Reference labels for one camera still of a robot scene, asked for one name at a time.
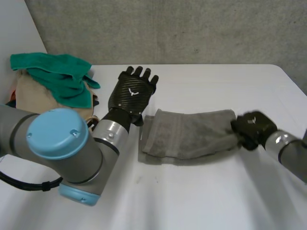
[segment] pile of cloth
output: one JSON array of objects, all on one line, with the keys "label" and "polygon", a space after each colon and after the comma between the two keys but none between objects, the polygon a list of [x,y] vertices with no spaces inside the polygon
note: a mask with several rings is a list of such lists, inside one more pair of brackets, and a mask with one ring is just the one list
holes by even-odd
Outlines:
[{"label": "pile of cloth", "polygon": [[93,116],[98,98],[91,89],[100,85],[88,72],[91,64],[63,54],[28,53],[11,55],[17,71],[16,108],[41,114],[55,108],[71,108],[84,120]]}]

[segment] folded towel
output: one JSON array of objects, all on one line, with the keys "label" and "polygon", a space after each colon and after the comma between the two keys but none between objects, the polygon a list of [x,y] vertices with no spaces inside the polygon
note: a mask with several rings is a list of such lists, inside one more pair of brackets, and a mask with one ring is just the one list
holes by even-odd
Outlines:
[{"label": "folded towel", "polygon": [[91,64],[68,54],[44,53],[13,54],[11,69],[26,69],[30,76],[48,90],[58,103],[75,108],[91,108],[92,97],[89,87],[99,89],[87,72]]},{"label": "folded towel", "polygon": [[232,110],[191,115],[158,110],[155,117],[145,117],[139,161],[195,165],[204,156],[236,150],[238,139],[230,126],[235,118]]}]

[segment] black cable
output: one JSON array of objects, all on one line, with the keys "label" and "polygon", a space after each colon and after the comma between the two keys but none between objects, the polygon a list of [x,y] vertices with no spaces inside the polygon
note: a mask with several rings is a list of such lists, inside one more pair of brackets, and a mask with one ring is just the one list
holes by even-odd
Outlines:
[{"label": "black cable", "polygon": [[16,179],[13,179],[3,172],[0,172],[0,179],[11,186],[14,186],[15,188],[25,190],[25,191],[49,191],[51,188],[58,187],[59,184],[62,182],[63,178],[60,177],[52,182],[47,181],[43,182],[42,184],[31,184],[31,183],[26,183],[26,182],[21,182]]}]

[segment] white table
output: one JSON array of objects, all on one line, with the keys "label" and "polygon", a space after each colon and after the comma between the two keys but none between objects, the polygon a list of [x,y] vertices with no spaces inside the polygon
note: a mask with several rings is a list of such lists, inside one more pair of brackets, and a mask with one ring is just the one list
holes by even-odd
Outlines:
[{"label": "white table", "polygon": [[[100,105],[127,66],[93,66]],[[145,114],[259,109],[279,128],[302,137],[307,97],[273,65],[146,65],[160,76]],[[95,207],[57,194],[19,191],[0,183],[1,230],[300,230],[307,229],[307,186],[262,148],[240,150],[202,166],[153,166],[137,161],[138,128],[132,127]],[[0,170],[28,182],[57,177],[44,166],[6,156]]]}]

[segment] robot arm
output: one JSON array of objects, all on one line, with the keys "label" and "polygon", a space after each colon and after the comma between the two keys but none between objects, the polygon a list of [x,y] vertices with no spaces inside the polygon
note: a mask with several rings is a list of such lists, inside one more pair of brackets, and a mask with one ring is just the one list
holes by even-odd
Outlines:
[{"label": "robot arm", "polygon": [[259,111],[238,116],[232,129],[242,138],[247,150],[262,145],[266,152],[291,173],[307,183],[307,144],[292,134],[279,130],[266,115]]},{"label": "robot arm", "polygon": [[154,94],[158,76],[150,69],[122,72],[109,99],[109,112],[93,135],[79,114],[54,109],[41,115],[0,106],[0,157],[11,154],[54,169],[63,181],[59,193],[93,206],[123,150],[131,124],[142,125],[142,112]]}]

